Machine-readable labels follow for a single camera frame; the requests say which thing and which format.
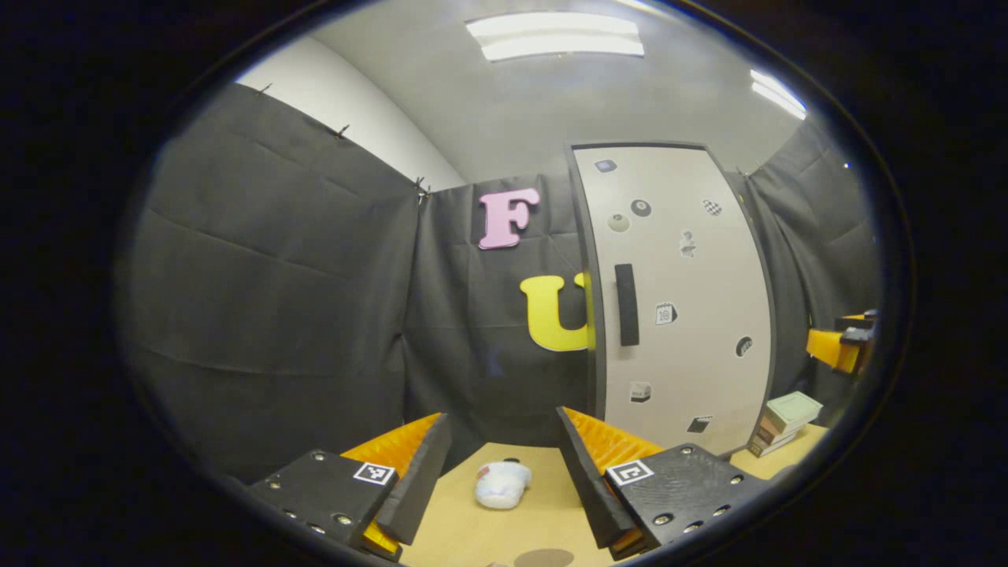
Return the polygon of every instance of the black fabric backdrop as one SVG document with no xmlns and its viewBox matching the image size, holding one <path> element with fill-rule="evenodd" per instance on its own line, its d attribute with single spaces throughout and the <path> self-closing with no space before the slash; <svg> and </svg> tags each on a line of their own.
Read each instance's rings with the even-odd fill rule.
<svg viewBox="0 0 1008 567">
<path fill-rule="evenodd" d="M 857 178 L 806 120 L 759 171 L 727 174 L 754 219 L 776 304 L 772 395 L 802 389 L 830 425 L 851 378 L 810 359 L 809 324 L 878 307 Z M 554 445 L 556 406 L 588 411 L 587 351 L 529 336 L 521 280 L 559 275 L 585 324 L 570 180 L 430 195 L 299 111 L 231 85 L 158 156 L 123 249 L 127 354 L 207 464 L 252 482 L 433 412 L 446 469 L 484 442 Z M 510 248 L 482 250 L 482 195 L 536 188 Z"/>
<path fill-rule="evenodd" d="M 539 192 L 514 247 L 480 249 L 490 193 Z M 452 468 L 484 442 L 554 445 L 556 406 L 588 407 L 586 350 L 553 352 L 528 334 L 521 281 L 559 275 L 560 324 L 586 323 L 574 284 L 581 244 L 570 182 L 516 177 L 440 191 L 420 207 L 405 325 L 406 421 L 452 415 Z"/>
<path fill-rule="evenodd" d="M 251 482 L 402 424 L 409 180 L 240 85 L 152 180 L 124 250 L 124 346 L 195 455 Z"/>
<path fill-rule="evenodd" d="M 805 352 L 809 327 L 876 309 L 882 272 L 875 222 L 853 161 L 824 126 L 806 119 L 749 176 L 728 174 L 754 219 L 774 294 L 777 358 L 771 398 L 800 389 L 825 407 L 832 426 L 855 380 Z"/>
</svg>

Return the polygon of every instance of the white door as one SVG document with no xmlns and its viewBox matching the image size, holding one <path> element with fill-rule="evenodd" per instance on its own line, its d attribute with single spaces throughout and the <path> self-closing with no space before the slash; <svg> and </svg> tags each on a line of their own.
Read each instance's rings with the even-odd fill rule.
<svg viewBox="0 0 1008 567">
<path fill-rule="evenodd" d="M 594 144 L 573 154 L 594 232 L 590 277 L 602 292 L 601 317 L 593 308 L 605 421 L 666 448 L 743 447 L 766 400 L 773 336 L 738 198 L 703 147 Z M 622 276 L 622 306 L 618 264 L 633 273 L 632 288 Z"/>
</svg>

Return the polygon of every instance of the book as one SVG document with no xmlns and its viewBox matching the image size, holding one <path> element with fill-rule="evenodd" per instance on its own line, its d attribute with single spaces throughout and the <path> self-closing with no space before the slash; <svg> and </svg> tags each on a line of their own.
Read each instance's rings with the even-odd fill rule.
<svg viewBox="0 0 1008 567">
<path fill-rule="evenodd" d="M 759 428 L 756 429 L 756 436 L 771 444 L 781 437 L 784 437 L 765 415 L 760 417 Z"/>
<path fill-rule="evenodd" d="M 800 391 L 776 398 L 766 403 L 763 415 L 778 435 L 787 435 L 818 417 L 823 405 Z"/>
<path fill-rule="evenodd" d="M 798 432 L 794 432 L 790 435 L 780 438 L 779 440 L 777 440 L 772 444 L 767 444 L 763 442 L 761 439 L 754 437 L 752 441 L 749 442 L 749 452 L 756 455 L 757 457 L 762 457 L 767 453 L 776 451 L 777 449 L 783 447 L 784 445 L 787 445 L 797 435 Z"/>
</svg>

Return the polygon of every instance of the black door handle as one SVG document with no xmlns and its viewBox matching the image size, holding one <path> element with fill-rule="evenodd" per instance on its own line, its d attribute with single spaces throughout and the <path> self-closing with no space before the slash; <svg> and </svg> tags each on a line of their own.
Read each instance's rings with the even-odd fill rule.
<svg viewBox="0 0 1008 567">
<path fill-rule="evenodd" d="M 637 325 L 637 287 L 633 282 L 632 264 L 616 264 L 616 297 L 620 310 L 620 344 L 638 345 L 640 328 Z"/>
</svg>

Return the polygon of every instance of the dark stain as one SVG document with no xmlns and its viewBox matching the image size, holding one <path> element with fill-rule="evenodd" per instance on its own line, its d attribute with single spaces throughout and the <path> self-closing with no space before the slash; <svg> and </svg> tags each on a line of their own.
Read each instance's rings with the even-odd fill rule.
<svg viewBox="0 0 1008 567">
<path fill-rule="evenodd" d="M 514 567 L 566 567 L 574 563 L 574 554 L 565 549 L 537 549 L 514 559 Z"/>
</svg>

